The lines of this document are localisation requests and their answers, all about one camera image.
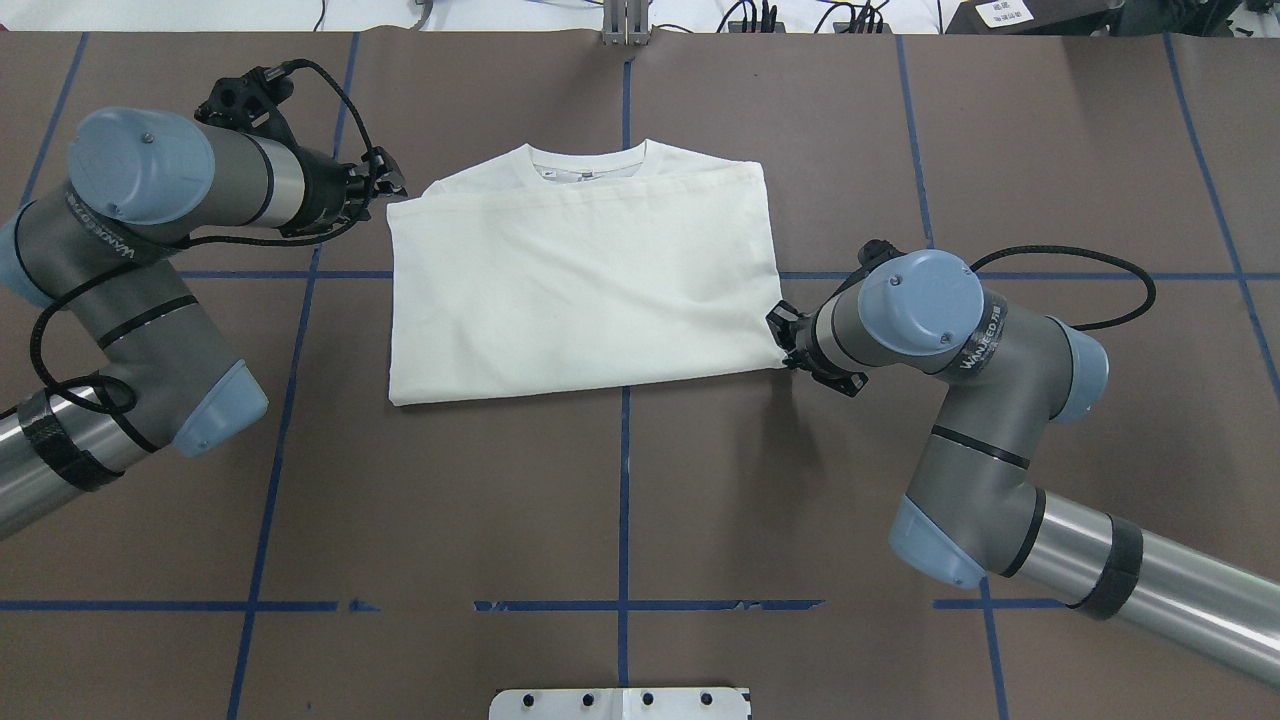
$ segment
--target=folded t-shirt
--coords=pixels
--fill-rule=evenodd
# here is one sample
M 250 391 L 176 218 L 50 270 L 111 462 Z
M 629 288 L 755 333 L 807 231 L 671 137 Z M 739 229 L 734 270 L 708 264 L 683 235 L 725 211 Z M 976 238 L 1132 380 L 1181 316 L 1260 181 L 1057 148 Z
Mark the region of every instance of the folded t-shirt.
M 396 405 L 781 366 L 758 163 L 654 141 L 598 156 L 525 145 L 387 218 Z

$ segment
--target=gray brown mat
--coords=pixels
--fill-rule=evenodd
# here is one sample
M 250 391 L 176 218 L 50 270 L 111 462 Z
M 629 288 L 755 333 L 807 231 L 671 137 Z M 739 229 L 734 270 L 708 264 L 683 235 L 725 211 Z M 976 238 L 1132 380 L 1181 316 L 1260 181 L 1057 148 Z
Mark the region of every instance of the gray brown mat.
M 1032 477 L 1280 578 L 1280 95 L 1254 79 L 1280 45 L 598 37 L 0 32 L 0 204 L 54 187 L 96 108 L 189 114 L 219 77 L 308 56 L 339 81 L 353 59 L 413 193 L 524 142 L 762 161 L 804 307 L 870 237 L 1117 252 L 1160 301 L 1096 333 L 1107 396 L 1047 434 Z M 338 104 L 297 86 L 285 114 L 328 151 Z M 339 156 L 358 154 L 347 122 Z M 0 544 L 0 717 L 480 719 L 500 688 L 620 683 L 745 685 L 781 720 L 1280 712 L 1180 650 L 1024 607 L 1036 588 L 956 592 L 901 564 L 887 534 L 943 386 L 887 369 L 847 400 L 762 372 L 394 409 L 390 260 L 380 210 L 319 256 L 179 259 L 271 409 Z M 1142 295 L 1073 260 L 991 270 L 1069 322 Z M 36 389 L 35 315 L 0 295 L 0 407 Z M 56 323 L 56 373 L 100 364 L 82 336 Z

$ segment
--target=grid line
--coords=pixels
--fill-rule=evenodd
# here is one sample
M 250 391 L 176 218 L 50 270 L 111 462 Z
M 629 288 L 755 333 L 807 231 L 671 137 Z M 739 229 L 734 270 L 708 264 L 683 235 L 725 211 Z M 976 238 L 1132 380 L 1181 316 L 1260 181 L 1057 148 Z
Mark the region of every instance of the grid line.
M 1217 195 L 1217 186 L 1213 184 L 1213 174 L 1208 169 L 1208 161 L 1204 159 L 1199 135 L 1196 132 L 1196 122 L 1192 119 L 1192 110 L 1187 104 L 1187 91 L 1183 88 L 1183 77 L 1178 69 L 1178 54 L 1174 53 L 1172 36 L 1166 32 L 1164 40 L 1165 56 L 1169 59 L 1169 73 L 1174 79 L 1174 91 L 1178 95 L 1178 106 L 1183 113 L 1183 123 L 1187 126 L 1187 137 L 1196 154 L 1196 164 L 1199 165 L 1201 178 L 1204 181 L 1204 190 L 1208 192 L 1210 204 L 1213 206 L 1213 217 L 1217 219 L 1217 228 L 1222 234 L 1222 245 L 1226 246 L 1226 254 L 1231 259 L 1231 269 L 1235 272 L 1235 279 L 1240 286 L 1240 295 L 1244 297 L 1244 306 L 1249 314 L 1249 324 L 1253 327 L 1253 337 L 1258 342 L 1258 350 L 1262 352 L 1262 363 L 1266 365 L 1267 378 L 1271 380 L 1271 392 L 1276 396 L 1276 401 L 1280 401 L 1280 374 L 1276 373 L 1271 345 L 1262 331 L 1262 322 L 1258 319 L 1258 307 L 1253 301 L 1253 292 L 1249 291 L 1244 266 L 1240 264 L 1240 254 L 1235 247 L 1235 240 L 1231 237 L 1231 228 L 1226 223 L 1226 213 L 1222 211 L 1222 202 Z
M 338 601 L 0 600 L 0 612 L 338 612 Z
M 911 165 L 915 169 L 915 192 L 920 201 L 920 225 L 929 249 L 933 243 L 933 217 L 929 214 L 929 196 L 924 191 L 924 161 L 920 158 L 920 138 L 915 131 L 915 106 L 911 104 L 911 78 L 906 72 L 906 45 L 901 35 L 893 36 L 897 46 L 897 74 L 902 82 L 902 106 L 906 110 L 906 137 L 911 143 Z
M 22 208 L 27 202 L 31 202 L 31 195 L 36 191 L 36 181 L 40 178 L 40 170 L 45 165 L 45 155 L 49 154 L 49 145 L 54 141 L 54 131 L 58 128 L 58 122 L 63 117 L 63 110 L 67 109 L 67 97 L 72 92 L 72 85 L 76 82 L 76 73 L 79 72 L 81 59 L 84 58 L 84 47 L 88 45 L 88 33 L 82 32 L 79 42 L 76 45 L 76 54 L 72 55 L 72 64 L 67 68 L 67 77 L 63 78 L 63 90 L 58 94 L 58 102 L 54 105 L 54 114 L 49 118 L 49 124 L 45 126 L 45 137 L 40 140 L 40 150 L 36 151 L 36 161 L 31 165 L 31 174 L 27 176 L 27 186 L 22 190 L 22 200 L 18 201 L 18 206 Z
M 184 279 L 193 281 L 389 281 L 392 270 L 183 270 Z M 849 270 L 781 270 L 783 281 L 842 281 Z M 979 272 L 984 281 L 1134 281 L 1129 273 L 1053 273 L 1053 272 Z M 1152 279 L 1164 282 L 1236 282 L 1236 273 L 1151 273 Z M 1249 282 L 1280 281 L 1280 273 L 1243 273 Z
M 356 72 L 356 58 L 360 53 L 360 33 L 351 35 L 351 49 L 347 55 L 347 74 L 343 78 L 343 92 L 351 94 L 352 77 Z M 334 123 L 333 159 L 338 159 L 342 149 L 342 131 L 347 117 L 343 104 L 338 105 L 338 119 Z M 293 341 L 293 357 L 289 360 L 289 380 L 284 391 L 284 405 L 280 410 L 280 429 L 275 441 L 275 456 L 271 460 L 271 477 L 266 489 L 266 502 L 262 507 L 262 524 L 259 529 L 257 551 L 253 557 L 253 574 L 250 580 L 248 603 L 244 609 L 244 625 L 241 630 L 239 651 L 236 657 L 236 671 L 232 676 L 230 698 L 227 703 L 227 720 L 236 720 L 239 714 L 241 693 L 244 688 L 244 674 L 248 667 L 248 653 L 253 641 L 253 624 L 257 619 L 259 596 L 262 589 L 262 573 L 266 568 L 266 551 L 271 538 L 271 521 L 275 516 L 275 500 L 280 487 L 280 473 L 284 469 L 284 443 L 293 419 L 293 405 L 298 389 L 298 365 L 302 360 L 302 342 L 307 334 L 311 319 L 311 300 L 315 296 L 316 270 L 320 266 L 323 245 L 311 252 L 311 266 L 307 270 L 307 286 L 302 295 L 302 311 L 298 316 L 298 331 Z

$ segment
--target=electrical cable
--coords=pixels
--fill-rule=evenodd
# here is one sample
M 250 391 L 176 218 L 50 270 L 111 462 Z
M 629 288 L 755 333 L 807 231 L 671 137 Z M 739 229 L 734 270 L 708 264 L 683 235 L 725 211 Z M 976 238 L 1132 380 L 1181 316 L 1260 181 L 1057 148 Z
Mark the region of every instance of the electrical cable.
M 733 10 L 736 10 L 739 6 L 742 8 L 742 28 L 744 29 L 746 28 L 746 22 L 748 22 L 748 19 L 746 19 L 746 8 L 750 6 L 751 12 L 754 13 L 755 12 L 755 0 L 737 0 L 736 3 L 733 3 L 732 5 L 730 5 L 728 10 L 724 12 L 724 17 L 721 18 L 721 24 L 716 27 L 716 32 L 723 32 L 724 31 L 724 26 L 728 24 L 728 17 L 732 15 Z
M 969 269 L 978 272 L 980 268 L 1000 260 L 1001 258 L 1009 258 L 1011 255 L 1074 255 L 1076 258 L 1088 258 L 1089 260 L 1097 260 L 1098 263 L 1106 263 L 1107 265 L 1120 268 L 1139 281 L 1147 288 L 1147 297 L 1142 301 L 1142 305 L 1110 320 L 1102 320 L 1100 323 L 1084 323 L 1080 325 L 1071 325 L 1078 331 L 1098 331 L 1102 328 L 1114 328 L 1115 325 L 1123 325 L 1129 320 L 1133 320 L 1143 314 L 1156 304 L 1156 281 L 1151 278 L 1147 270 L 1143 270 L 1138 265 L 1115 255 L 1107 255 L 1106 252 L 1098 252 L 1096 250 L 1087 250 L 1084 247 L 1071 247 L 1069 245 L 1019 245 L 1015 247 L 1006 247 L 1004 250 L 997 250 L 991 255 L 984 255 L 979 258 L 974 264 L 969 265 Z
M 872 5 L 869 1 L 863 5 L 854 3 L 828 3 L 828 5 L 831 6 L 823 13 L 822 19 L 818 20 L 818 26 L 813 28 L 814 35 L 822 32 L 823 23 L 836 12 L 836 8 L 849 8 L 849 27 L 840 31 L 840 33 L 860 35 L 864 32 L 864 28 L 868 33 L 883 32 L 884 15 L 879 10 L 884 5 L 888 5 L 888 0 L 884 0 L 879 5 Z
M 351 111 L 351 117 L 356 123 L 356 128 L 360 131 L 360 138 L 365 143 L 365 151 L 367 152 L 367 158 L 372 160 L 374 143 L 369 138 L 369 129 L 365 128 L 365 120 L 360 117 L 360 110 L 356 109 L 356 105 L 351 101 L 351 97 L 348 97 L 347 94 L 342 90 L 342 86 L 338 85 L 338 81 L 333 79 L 333 76 L 325 72 L 325 69 L 321 68 L 317 63 L 315 63 L 314 60 L 307 60 L 305 58 L 288 60 L 285 63 L 282 63 L 280 67 L 287 70 L 287 74 L 300 68 L 308 68 L 311 70 L 315 70 L 325 81 L 325 83 L 328 83 L 329 87 L 338 94 L 338 97 L 342 99 L 342 104 L 346 105 L 347 110 Z M 351 213 L 339 227 L 314 237 L 303 238 L 301 241 L 297 240 L 288 241 L 288 240 L 262 240 L 256 237 L 211 234 L 197 238 L 188 237 L 186 240 L 173 243 L 173 247 L 178 250 L 188 250 L 191 247 L 196 247 L 200 245 L 209 245 L 212 242 L 224 242 L 229 245 L 256 245 L 262 247 L 306 247 L 306 246 L 319 245 L 321 242 L 326 242 L 329 240 L 333 240 L 343 234 L 344 232 L 349 231 L 357 222 L 360 222 L 360 217 L 365 214 L 365 211 L 369 209 L 369 205 L 374 200 L 375 186 L 376 186 L 376 177 L 374 169 L 370 168 L 369 177 L 365 179 L 365 196 L 360 204 L 360 209 L 356 210 L 355 213 Z M 29 343 L 31 366 L 32 369 L 35 369 L 36 375 L 40 378 L 40 382 L 44 383 L 45 389 L 47 392 L 61 397 L 63 400 L 70 402 L 72 405 L 83 407 L 86 410 L 91 410 L 93 413 L 101 413 L 105 415 L 123 415 L 137 406 L 138 402 L 137 391 L 134 391 L 133 387 L 131 387 L 128 383 L 125 383 L 119 378 L 113 378 L 110 375 L 101 375 L 101 374 L 82 375 L 78 378 L 72 378 L 69 380 L 59 380 L 54 378 L 52 373 L 50 373 L 49 368 L 45 365 L 44 340 L 45 340 L 45 331 L 49 327 L 49 322 L 54 318 L 54 315 L 59 310 L 69 305 L 77 297 L 106 283 L 108 281 L 115 279 L 125 273 L 131 273 L 140 268 L 142 268 L 142 265 L 124 264 L 111 270 L 108 270 L 97 277 L 93 277 L 76 286 L 73 290 L 63 293 L 61 296 L 56 297 L 47 307 L 45 307 L 45 310 L 40 314 L 40 316 L 36 318 L 36 323 L 31 328 L 31 343 Z M 99 398 L 102 400 L 102 402 L 93 402 L 91 400 L 84 400 L 83 397 L 79 397 L 72 392 L 73 388 L 81 388 L 81 387 L 88 387 L 93 389 L 93 392 L 97 393 Z M 115 402 L 108 393 L 110 388 L 115 388 L 116 391 L 123 393 L 125 397 L 124 402 Z
M 822 24 L 827 22 L 827 18 L 829 18 L 837 8 L 849 8 L 849 24 L 852 27 L 854 19 L 858 17 L 858 8 L 855 8 L 852 3 L 831 3 L 827 12 L 822 14 L 822 19 L 818 20 L 818 27 L 813 28 L 813 35 L 822 32 Z
M 417 32 L 422 29 L 422 26 L 426 24 L 426 19 L 431 17 L 431 9 L 435 8 L 435 0 L 421 0 L 421 1 L 422 1 L 422 15 L 417 18 L 417 22 L 413 23 L 413 27 L 408 28 L 411 32 Z
M 360 117 L 360 110 L 356 109 L 356 105 L 351 101 L 351 97 L 348 97 L 347 94 L 343 92 L 342 86 L 338 85 L 338 81 L 333 79 L 333 76 L 326 73 L 325 69 L 321 68 L 319 64 L 316 64 L 314 60 L 307 60 L 305 58 L 300 58 L 297 60 L 288 60 L 285 63 L 282 63 L 280 67 L 285 68 L 289 72 L 298 68 L 310 68 L 315 70 L 325 81 L 325 83 L 328 83 L 330 88 L 333 88 L 334 92 L 338 94 L 338 97 L 342 100 L 342 104 L 347 106 L 348 111 L 351 111 L 351 118 L 356 123 L 356 129 L 360 131 L 360 140 L 365 143 L 365 151 L 369 154 L 371 159 L 374 152 L 374 142 L 369 138 L 369 131 L 365 128 L 365 120 L 364 118 Z M 340 236 L 342 233 L 349 231 L 357 222 L 360 222 L 360 217 L 365 213 L 365 210 L 369 209 L 369 205 L 374 200 L 374 186 L 375 186 L 375 177 L 374 173 L 370 172 L 369 177 L 365 178 L 365 197 L 361 201 L 360 208 L 355 213 L 351 213 L 340 225 L 319 236 L 303 240 L 262 240 L 257 237 L 211 234 L 211 236 L 182 240 L 173 243 L 173 247 L 177 247 L 179 250 L 188 250 L 191 247 L 196 247 L 200 245 L 209 245 L 212 242 L 225 242 L 229 245 L 255 245 L 259 247 L 307 247 L 311 245 L 320 245 L 321 242 L 328 242 Z
M 133 265 L 133 264 L 119 265 L 92 279 L 88 279 L 76 286 L 73 290 L 63 293 L 52 302 L 50 302 L 49 306 L 40 313 L 40 316 L 36 318 L 36 324 L 31 327 L 31 345 L 28 351 L 31 355 L 31 366 L 32 369 L 36 370 L 36 377 L 40 378 L 40 382 L 44 383 L 45 389 L 47 392 L 61 397 L 63 400 L 70 402 L 72 405 L 77 405 L 79 407 L 83 407 L 93 413 L 101 413 L 104 415 L 123 415 L 129 410 L 133 410 L 134 406 L 137 406 L 138 393 L 129 386 L 129 383 L 119 378 L 113 378 L 110 375 L 81 375 L 78 378 L 72 378 L 69 380 L 58 380 L 56 378 L 54 378 L 52 373 L 50 373 L 49 368 L 45 365 L 42 347 L 45 341 L 45 331 L 49 328 L 49 322 L 54 319 L 54 315 L 59 310 L 69 305 L 77 297 L 93 290 L 95 287 L 110 279 L 118 278 L 125 273 L 132 273 L 138 268 L 141 268 L 141 265 Z M 78 387 L 87 387 L 93 389 L 93 392 L 97 393 L 101 402 L 84 400 L 83 397 L 73 393 L 72 389 Z M 114 387 L 115 389 L 124 393 L 125 396 L 124 402 L 116 404 L 114 400 L 111 400 L 110 395 L 108 393 L 108 388 L 110 387 Z

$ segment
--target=silver arm tube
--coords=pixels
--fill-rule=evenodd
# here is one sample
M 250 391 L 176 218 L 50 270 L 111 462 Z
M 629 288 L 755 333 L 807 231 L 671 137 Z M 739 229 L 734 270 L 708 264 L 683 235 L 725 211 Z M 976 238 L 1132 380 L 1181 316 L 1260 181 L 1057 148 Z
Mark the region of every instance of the silver arm tube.
M 78 396 L 97 401 L 96 393 L 82 388 Z M 146 457 L 110 415 L 92 413 L 54 396 L 50 401 L 36 395 L 0 419 L 0 538 L 6 538 L 31 523 L 76 500 L 86 488 L 63 479 L 47 450 L 33 437 L 47 433 L 42 423 L 56 423 L 82 455 L 61 457 L 61 462 L 97 464 L 110 474 Z
M 1280 584 L 1148 530 L 1138 533 L 1137 541 L 1116 533 L 1105 512 L 1048 493 L 1016 577 L 1084 610 L 1091 593 L 1116 582 L 1111 578 L 1123 555 L 1116 543 L 1137 544 L 1137 583 L 1110 616 L 1280 689 Z M 1108 562 L 1112 571 L 1105 574 Z

